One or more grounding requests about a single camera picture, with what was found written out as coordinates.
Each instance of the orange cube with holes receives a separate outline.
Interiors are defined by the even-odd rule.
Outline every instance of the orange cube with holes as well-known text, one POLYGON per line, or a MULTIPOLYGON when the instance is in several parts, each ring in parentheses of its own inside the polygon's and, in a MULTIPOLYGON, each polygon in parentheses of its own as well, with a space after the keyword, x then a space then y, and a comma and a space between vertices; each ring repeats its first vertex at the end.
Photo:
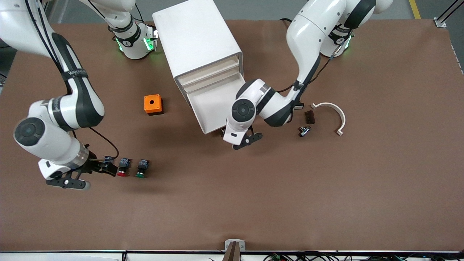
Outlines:
POLYGON ((163 99, 159 94, 145 96, 144 102, 145 112, 148 115, 163 114, 163 99))

